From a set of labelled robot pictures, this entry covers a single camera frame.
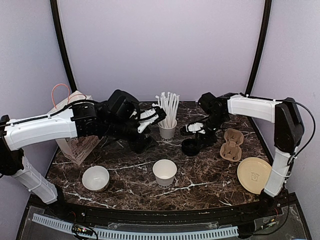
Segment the stack of black cup lids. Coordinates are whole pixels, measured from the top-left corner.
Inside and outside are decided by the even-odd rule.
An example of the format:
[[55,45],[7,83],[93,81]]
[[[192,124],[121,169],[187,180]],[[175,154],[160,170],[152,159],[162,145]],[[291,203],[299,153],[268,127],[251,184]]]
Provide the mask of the stack of black cup lids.
[[181,143],[182,152],[189,157],[196,156],[200,149],[198,148],[198,141],[194,138],[188,138]]

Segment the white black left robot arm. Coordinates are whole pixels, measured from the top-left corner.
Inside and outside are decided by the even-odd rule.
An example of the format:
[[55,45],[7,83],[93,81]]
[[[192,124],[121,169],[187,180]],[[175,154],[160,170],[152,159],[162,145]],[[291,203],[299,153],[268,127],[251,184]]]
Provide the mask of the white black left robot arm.
[[58,186],[50,183],[28,161],[23,147],[51,140],[97,136],[125,140],[135,153],[154,144],[148,127],[166,117],[158,106],[141,110],[131,94],[115,90],[108,100],[68,103],[61,110],[25,119],[0,119],[0,173],[22,183],[60,218],[71,213]]

